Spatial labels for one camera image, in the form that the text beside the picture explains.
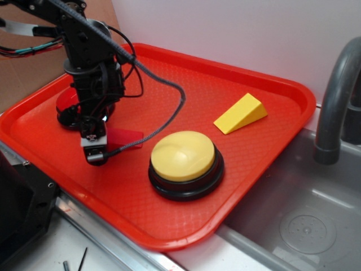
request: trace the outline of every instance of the red tray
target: red tray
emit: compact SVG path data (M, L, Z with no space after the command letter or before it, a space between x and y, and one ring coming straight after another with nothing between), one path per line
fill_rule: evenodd
M186 105L178 117L142 148L127 150L101 167L88 165L80 135L56 120L58 95L71 78L61 76L0 117L0 139L53 178L101 218L137 244L158 251L189 246L211 235L237 202L312 115L312 92L296 82L188 55L135 45L139 60L156 74L182 85ZM107 126L150 134L178 105L176 90L143 75L141 98L123 98ZM139 91L136 75L127 94ZM268 116L231 134L214 124L246 93L265 106ZM148 180L154 145L180 130L206 134L224 157L225 175L208 196L174 202L159 196Z

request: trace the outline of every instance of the black button base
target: black button base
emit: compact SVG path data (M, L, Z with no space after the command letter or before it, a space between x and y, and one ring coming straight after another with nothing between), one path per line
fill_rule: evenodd
M186 181L174 182L160 177L150 162L148 176L155 190L164 198L185 202L202 198L211 193L221 183L224 174L222 154L214 146L215 158L213 165L202 176Z

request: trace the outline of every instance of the sink basin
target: sink basin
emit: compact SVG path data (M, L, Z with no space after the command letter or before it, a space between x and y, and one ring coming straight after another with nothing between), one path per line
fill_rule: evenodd
M342 143L339 162L320 165L314 138L303 129L224 224L278 257L275 270L359 270L361 149Z

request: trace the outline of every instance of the tray rim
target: tray rim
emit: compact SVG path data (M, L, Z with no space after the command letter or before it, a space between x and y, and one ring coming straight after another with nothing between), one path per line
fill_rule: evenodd
M212 76L221 77L223 79L239 82L245 78L257 78L259 80L259 86L266 86L269 84L277 84L279 86L287 86L285 89L293 88L295 91L283 91L280 89L280 92L277 94L281 94L286 96L292 100L294 100L301 109L301 115L297 121L293 124L293 126L288 130L287 134L283 134L279 141L282 144L278 144L273 146L270 150L273 153L272 157L269 155L265 155L265 157L259 161L259 164L263 164L265 168L267 168L276 157L284 150L284 148L288 145L288 143L296 136L296 134L302 129L302 127L306 124L307 120L313 115L316 108L316 99L313 93L305 86L300 83L283 79L280 77L266 75L264 73L259 73L255 71L250 71L248 69L239 68L230 66L227 64L222 64L218 62L214 62L211 60L201 59L195 56L189 56L182 53L177 53L174 51L162 49L159 47L154 47L151 45L145 45L142 43L134 43L134 47L137 51L138 55L147 54L147 58L160 60L163 62L173 64L179 67L187 68L192 71L201 72L203 74L209 74ZM54 85L64 84L64 86L68 85L71 81L71 77L64 74L47 84L46 86L40 88L35 93L16 103L8 110L6 110L2 116L0 116L0 140L7 144L10 148L12 148L15 152L19 153L19 155L23 156L26 159L29 159L32 163L37 165L41 165L41 170L44 171L49 176L59 176L62 177L63 180L66 180L68 177L65 174L59 173L56 171L55 166L44 164L43 161L37 156L36 153L27 149L25 146L18 144L15 140L13 140L10 136L11 123L18 119L20 116L29 112L34 108L34 106L39 105L44 100L53 97L60 91L51 91ZM244 180L245 182L255 183L257 179L263 174L263 172L255 172L252 171ZM178 250L181 248L185 248L193 243L196 243L200 240L207 238L212 235L217 227L222 223L224 218L231 212L234 206L242 199L242 197L248 192L248 190L252 187L252 185L248 184L248 190L240 191L240 187L231 194L231 196L217 209L216 213L211 217L211 219L204 224L204 226L198 231L191 233L184 238L178 239L156 239L150 235L148 235L145 231L142 231L139 228L133 226L127 219L120 216L118 213L111 210L106 204L103 202L91 199L87 200L87 202L83 202L81 199L82 191L86 191L82 186L77 183L69 183L68 180L63 183L64 187L72 186L75 189L74 193L71 193L76 200L82 202L87 208L90 208L93 212L95 212L102 219L106 220L109 224L114 226L117 230L121 231L125 235L127 235L130 239L132 239L137 244L156 251L172 251ZM109 217L118 217L117 223L109 221Z

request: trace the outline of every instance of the large yellow button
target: large yellow button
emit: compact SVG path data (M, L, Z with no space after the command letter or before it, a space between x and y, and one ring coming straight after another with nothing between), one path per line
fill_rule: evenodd
M213 142L204 134L182 131L170 134L154 147L151 163L168 181L186 182L206 173L214 163Z

